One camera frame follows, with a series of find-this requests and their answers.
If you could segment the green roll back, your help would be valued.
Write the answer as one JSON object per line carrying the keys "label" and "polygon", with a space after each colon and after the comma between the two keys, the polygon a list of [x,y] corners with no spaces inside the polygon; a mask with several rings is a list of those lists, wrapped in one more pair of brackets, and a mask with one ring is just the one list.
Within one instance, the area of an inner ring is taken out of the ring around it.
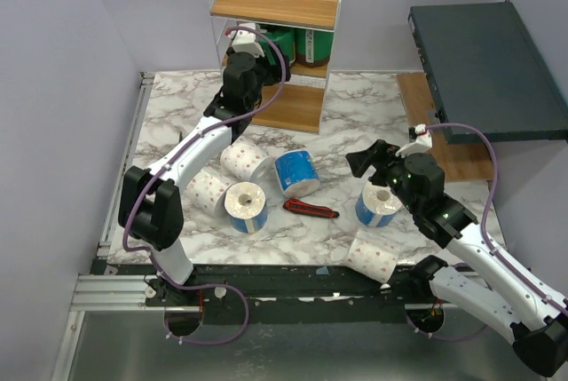
{"label": "green roll back", "polygon": [[[275,26],[260,23],[260,32],[274,42],[279,48],[281,53],[286,53],[289,57],[289,65],[293,66],[296,62],[296,44],[295,44],[295,30],[289,27]],[[272,47],[264,40],[259,39],[264,52],[272,50]]]}

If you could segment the green roll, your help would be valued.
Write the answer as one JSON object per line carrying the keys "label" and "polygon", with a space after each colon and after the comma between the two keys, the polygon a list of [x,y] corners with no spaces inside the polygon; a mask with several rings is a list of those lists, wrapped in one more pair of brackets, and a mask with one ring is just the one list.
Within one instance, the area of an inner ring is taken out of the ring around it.
{"label": "green roll", "polygon": [[296,62],[306,67],[325,66],[331,57],[333,40],[332,32],[296,28]]}
{"label": "green roll", "polygon": [[[289,57],[289,65],[293,66],[296,62],[296,44],[295,44],[295,30],[289,27],[275,26],[260,23],[260,32],[274,42],[279,48],[281,53],[286,53]],[[264,40],[259,39],[264,52],[272,50],[272,47]]]}

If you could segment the green roll front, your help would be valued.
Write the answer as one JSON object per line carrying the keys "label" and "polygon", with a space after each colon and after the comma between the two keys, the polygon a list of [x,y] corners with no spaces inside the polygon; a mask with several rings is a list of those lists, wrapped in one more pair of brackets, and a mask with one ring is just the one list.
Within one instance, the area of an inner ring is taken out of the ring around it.
{"label": "green roll front", "polygon": [[296,62],[306,67],[325,66],[331,57],[333,40],[332,32],[296,28]]}

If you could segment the blue paper roll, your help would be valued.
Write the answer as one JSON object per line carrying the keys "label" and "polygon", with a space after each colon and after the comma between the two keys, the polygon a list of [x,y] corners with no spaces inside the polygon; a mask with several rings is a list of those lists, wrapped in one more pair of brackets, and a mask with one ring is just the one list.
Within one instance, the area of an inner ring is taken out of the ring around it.
{"label": "blue paper roll", "polygon": [[320,188],[320,177],[306,150],[288,151],[274,160],[280,190],[288,198],[305,197]]}

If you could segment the white wire wooden shelf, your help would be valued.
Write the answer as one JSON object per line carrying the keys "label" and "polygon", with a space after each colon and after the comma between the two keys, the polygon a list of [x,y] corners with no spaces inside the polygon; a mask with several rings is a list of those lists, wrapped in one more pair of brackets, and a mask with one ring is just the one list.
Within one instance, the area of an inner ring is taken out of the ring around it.
{"label": "white wire wooden shelf", "polygon": [[254,36],[228,33],[250,26],[267,35],[283,51],[290,78],[275,103],[256,115],[254,124],[316,133],[329,79],[334,33],[342,0],[207,0],[217,59],[226,65],[231,44],[251,51],[271,49]]}

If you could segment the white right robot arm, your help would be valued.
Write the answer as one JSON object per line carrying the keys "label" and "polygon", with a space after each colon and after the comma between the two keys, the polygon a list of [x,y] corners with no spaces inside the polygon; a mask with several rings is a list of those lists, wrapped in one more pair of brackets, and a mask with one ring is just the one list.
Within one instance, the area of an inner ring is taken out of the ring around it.
{"label": "white right robot arm", "polygon": [[356,178],[374,167],[369,182],[389,188],[426,238],[488,284],[468,281],[441,258],[427,257],[408,281],[410,296],[421,303],[437,297],[460,307],[505,338],[533,372],[554,376],[567,361],[567,298],[483,232],[476,216],[446,193],[445,173],[432,155],[401,156],[399,150],[377,140],[346,160]]}

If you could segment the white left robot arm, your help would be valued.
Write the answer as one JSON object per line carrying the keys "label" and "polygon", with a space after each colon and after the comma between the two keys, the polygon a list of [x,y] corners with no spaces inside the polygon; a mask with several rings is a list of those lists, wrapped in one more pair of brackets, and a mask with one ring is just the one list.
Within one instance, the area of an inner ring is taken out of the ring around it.
{"label": "white left robot arm", "polygon": [[142,241],[162,276],[166,294],[185,306],[197,292],[190,277],[193,263],[179,239],[184,214],[181,194],[195,175],[229,147],[249,126],[252,117],[267,107],[264,87],[283,86],[290,78],[288,61],[279,47],[264,56],[248,52],[229,55],[220,91],[207,105],[192,132],[147,168],[130,167],[124,174],[118,224],[123,237]]}

